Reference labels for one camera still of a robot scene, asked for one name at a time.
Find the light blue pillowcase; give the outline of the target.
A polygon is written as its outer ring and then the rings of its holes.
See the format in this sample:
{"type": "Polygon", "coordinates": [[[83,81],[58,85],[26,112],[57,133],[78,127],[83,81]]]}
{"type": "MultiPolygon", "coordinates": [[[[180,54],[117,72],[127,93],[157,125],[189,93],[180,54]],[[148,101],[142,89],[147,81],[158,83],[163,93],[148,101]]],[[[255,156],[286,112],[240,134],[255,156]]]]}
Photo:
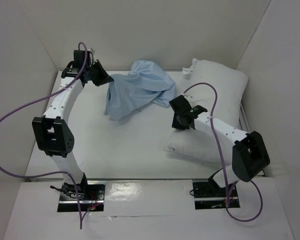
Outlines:
{"type": "Polygon", "coordinates": [[[119,121],[149,103],[168,108],[176,97],[176,83],[158,64],[137,60],[128,74],[113,74],[108,84],[104,114],[119,121]]]}

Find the white pillow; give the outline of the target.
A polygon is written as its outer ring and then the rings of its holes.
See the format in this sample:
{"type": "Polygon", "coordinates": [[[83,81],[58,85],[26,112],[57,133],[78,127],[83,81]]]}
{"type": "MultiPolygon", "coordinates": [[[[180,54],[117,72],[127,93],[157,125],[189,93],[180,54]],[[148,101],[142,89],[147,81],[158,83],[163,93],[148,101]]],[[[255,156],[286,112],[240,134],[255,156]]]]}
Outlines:
{"type": "MultiPolygon", "coordinates": [[[[213,117],[239,126],[240,106],[248,84],[248,76],[223,64],[208,60],[192,60],[182,73],[189,77],[185,98],[192,106],[200,105],[213,111],[213,117]]],[[[220,154],[213,133],[198,130],[174,130],[163,148],[204,161],[219,163],[220,154]]]]}

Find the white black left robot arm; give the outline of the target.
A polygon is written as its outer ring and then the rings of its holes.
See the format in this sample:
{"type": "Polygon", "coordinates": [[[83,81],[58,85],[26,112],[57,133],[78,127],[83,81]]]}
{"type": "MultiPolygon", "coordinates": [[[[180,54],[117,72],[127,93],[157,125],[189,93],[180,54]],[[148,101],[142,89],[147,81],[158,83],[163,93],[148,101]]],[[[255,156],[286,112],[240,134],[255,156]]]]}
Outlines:
{"type": "Polygon", "coordinates": [[[59,89],[50,107],[41,117],[34,117],[32,128],[39,150],[43,151],[62,172],[62,191],[82,200],[89,193],[85,173],[80,169],[73,154],[75,137],[68,126],[69,116],[79,94],[87,82],[97,87],[114,79],[104,70],[99,60],[84,69],[79,79],[74,80],[78,69],[67,67],[61,74],[59,89]]]}

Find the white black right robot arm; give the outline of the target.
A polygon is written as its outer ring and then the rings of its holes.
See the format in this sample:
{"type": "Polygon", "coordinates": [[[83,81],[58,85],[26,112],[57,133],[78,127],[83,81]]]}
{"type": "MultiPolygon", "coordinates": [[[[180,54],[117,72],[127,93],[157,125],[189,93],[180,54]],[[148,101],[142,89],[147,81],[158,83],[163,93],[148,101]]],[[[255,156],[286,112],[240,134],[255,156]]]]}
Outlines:
{"type": "Polygon", "coordinates": [[[208,193],[226,194],[226,187],[238,181],[250,182],[270,164],[267,148],[260,133],[237,129],[215,118],[206,108],[191,106],[180,95],[170,102],[175,130],[166,150],[224,165],[207,180],[208,193]]]}

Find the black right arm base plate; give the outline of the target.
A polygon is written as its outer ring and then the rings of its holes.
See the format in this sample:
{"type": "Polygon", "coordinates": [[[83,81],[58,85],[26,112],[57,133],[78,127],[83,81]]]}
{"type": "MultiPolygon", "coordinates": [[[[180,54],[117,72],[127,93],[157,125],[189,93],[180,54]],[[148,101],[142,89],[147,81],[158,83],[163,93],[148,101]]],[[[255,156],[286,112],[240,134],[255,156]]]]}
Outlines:
{"type": "Polygon", "coordinates": [[[194,181],[189,194],[194,197],[196,210],[226,208],[227,196],[225,188],[215,188],[208,181],[194,181]]]}

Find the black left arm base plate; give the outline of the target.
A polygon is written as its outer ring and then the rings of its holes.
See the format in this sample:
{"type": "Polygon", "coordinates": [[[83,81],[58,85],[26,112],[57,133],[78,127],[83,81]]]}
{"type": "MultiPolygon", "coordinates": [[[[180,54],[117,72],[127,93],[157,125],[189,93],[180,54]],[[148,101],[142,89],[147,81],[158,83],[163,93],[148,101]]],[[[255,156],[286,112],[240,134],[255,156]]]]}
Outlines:
{"type": "MultiPolygon", "coordinates": [[[[78,212],[78,204],[74,189],[66,189],[66,186],[54,187],[50,186],[60,193],[57,211],[59,213],[78,212]]],[[[82,212],[90,210],[91,212],[103,212],[105,200],[105,182],[89,181],[87,190],[84,193],[78,188],[78,198],[82,212]]]]}

